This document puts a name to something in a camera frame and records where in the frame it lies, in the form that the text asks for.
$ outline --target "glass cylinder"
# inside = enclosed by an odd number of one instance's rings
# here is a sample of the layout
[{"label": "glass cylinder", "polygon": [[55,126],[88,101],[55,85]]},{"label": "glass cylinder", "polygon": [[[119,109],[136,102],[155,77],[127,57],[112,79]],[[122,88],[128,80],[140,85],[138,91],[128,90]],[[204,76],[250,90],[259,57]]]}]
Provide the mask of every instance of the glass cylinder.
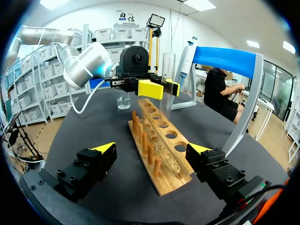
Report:
[{"label": "glass cylinder", "polygon": [[175,54],[163,54],[163,71],[162,71],[162,85],[164,86],[163,99],[159,104],[159,121],[160,128],[169,126],[169,118],[172,106],[172,92],[173,82],[175,79]]},{"label": "glass cylinder", "polygon": [[125,92],[121,89],[116,89],[116,96],[118,109],[124,110],[130,108],[129,92]]}]

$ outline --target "glass test tube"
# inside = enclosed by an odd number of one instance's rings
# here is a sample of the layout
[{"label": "glass test tube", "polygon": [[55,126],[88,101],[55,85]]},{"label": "glass test tube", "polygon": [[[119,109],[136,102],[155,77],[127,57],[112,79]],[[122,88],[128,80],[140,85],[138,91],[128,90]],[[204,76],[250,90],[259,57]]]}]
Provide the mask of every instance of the glass test tube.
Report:
[{"label": "glass test tube", "polygon": [[173,81],[175,80],[175,54],[163,54],[162,85],[164,85],[163,99],[159,104],[159,122],[160,128],[169,126],[170,112],[172,106]]}]

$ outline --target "white robotic arm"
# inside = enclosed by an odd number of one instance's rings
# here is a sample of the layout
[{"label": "white robotic arm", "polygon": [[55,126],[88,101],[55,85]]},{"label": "white robotic arm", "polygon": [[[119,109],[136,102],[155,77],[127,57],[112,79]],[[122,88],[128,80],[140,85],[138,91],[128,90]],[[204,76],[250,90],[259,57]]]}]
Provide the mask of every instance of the white robotic arm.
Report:
[{"label": "white robotic arm", "polygon": [[15,62],[20,45],[53,44],[64,67],[64,79],[71,87],[80,89],[93,75],[104,78],[105,71],[101,68],[110,63],[106,49],[100,43],[94,42],[80,54],[69,45],[73,37],[74,33],[69,30],[22,26],[7,53],[5,68]]}]

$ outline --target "black shirt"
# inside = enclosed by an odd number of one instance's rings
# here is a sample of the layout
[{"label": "black shirt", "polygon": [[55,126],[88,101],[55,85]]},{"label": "black shirt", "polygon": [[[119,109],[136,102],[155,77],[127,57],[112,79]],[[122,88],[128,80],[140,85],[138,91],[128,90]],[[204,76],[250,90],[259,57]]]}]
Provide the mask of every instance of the black shirt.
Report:
[{"label": "black shirt", "polygon": [[226,88],[226,74],[219,68],[211,69],[205,81],[204,103],[214,109],[222,106],[228,99],[228,95],[221,95],[220,92]]}]

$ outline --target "sign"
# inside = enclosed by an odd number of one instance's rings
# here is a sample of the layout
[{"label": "sign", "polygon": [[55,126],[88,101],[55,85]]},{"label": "sign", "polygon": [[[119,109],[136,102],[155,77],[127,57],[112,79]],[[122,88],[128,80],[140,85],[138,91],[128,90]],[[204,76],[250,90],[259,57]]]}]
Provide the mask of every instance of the sign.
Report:
[{"label": "sign", "polygon": [[140,21],[139,13],[134,11],[116,11],[117,23],[120,25],[123,24],[132,24],[138,25]]}]

